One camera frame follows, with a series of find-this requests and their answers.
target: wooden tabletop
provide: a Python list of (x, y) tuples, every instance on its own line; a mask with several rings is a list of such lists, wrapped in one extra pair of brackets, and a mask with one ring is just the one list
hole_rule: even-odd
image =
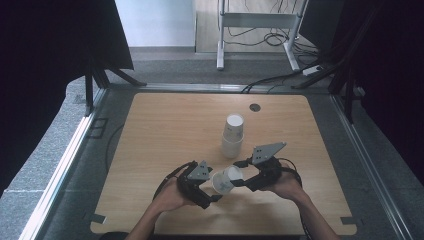
[[(260, 111), (250, 109), (251, 104)], [(238, 158), (220, 152), (226, 117), (244, 117), (244, 140)], [(304, 96), (253, 94), (139, 93), (135, 95), (92, 222), (95, 233), (129, 232), (152, 201), (163, 178), (184, 163), (205, 160), (211, 176), (252, 155), (255, 146), (287, 142), (276, 157), (290, 159), (305, 191), (336, 233), (353, 235), (351, 217), (324, 142)], [(245, 179), (257, 174), (244, 168)], [(210, 181), (201, 185), (216, 194)], [(297, 207), (270, 192), (235, 188), (206, 210), (186, 206), (164, 213), (160, 234), (301, 235)]]

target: black curtain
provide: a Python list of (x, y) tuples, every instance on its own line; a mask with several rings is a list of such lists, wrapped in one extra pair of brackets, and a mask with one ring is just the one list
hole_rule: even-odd
[(386, 0), (353, 66), (367, 113), (424, 184), (423, 29), (424, 1)]
[(2, 1), (0, 58), (3, 193), (60, 110), (68, 83), (85, 75), (88, 59), (117, 69), (133, 64), (113, 0)]

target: human arm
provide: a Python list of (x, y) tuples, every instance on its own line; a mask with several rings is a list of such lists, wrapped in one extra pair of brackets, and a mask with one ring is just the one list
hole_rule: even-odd
[(340, 239), (292, 173), (283, 172), (275, 184), (261, 190), (274, 192), (281, 198), (293, 201), (299, 208), (300, 215), (314, 240)]
[(180, 193), (177, 179), (175, 177), (170, 178), (125, 240), (148, 239), (157, 219), (163, 212), (172, 211), (185, 205), (195, 204)]

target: white paper cup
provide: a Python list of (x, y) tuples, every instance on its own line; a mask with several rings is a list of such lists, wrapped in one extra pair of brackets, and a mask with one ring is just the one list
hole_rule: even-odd
[(224, 128), (224, 138), (229, 142), (239, 142), (243, 139), (244, 119), (240, 114), (232, 113), (227, 116)]
[(225, 195), (234, 188), (231, 180), (237, 179), (243, 179), (243, 173), (240, 168), (231, 165), (212, 176), (212, 186), (217, 193)]
[(238, 142), (230, 142), (224, 136), (222, 136), (221, 152), (226, 158), (236, 158), (241, 151), (241, 145), (243, 143), (243, 135)]

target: human hand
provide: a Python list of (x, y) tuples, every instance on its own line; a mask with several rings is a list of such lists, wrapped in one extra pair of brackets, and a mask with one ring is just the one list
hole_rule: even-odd
[(172, 177), (166, 182), (162, 190), (153, 199), (152, 206), (156, 208), (159, 212), (167, 212), (176, 210), (185, 205), (196, 205), (192, 201), (188, 200), (183, 196), (183, 194), (178, 190), (177, 178)]
[[(282, 167), (289, 168), (287, 163), (281, 163)], [(293, 173), (282, 172), (281, 177), (276, 183), (266, 186), (261, 191), (271, 191), (280, 196), (281, 198), (289, 199), (292, 201), (299, 201), (306, 193), (303, 191), (302, 186), (294, 177)]]

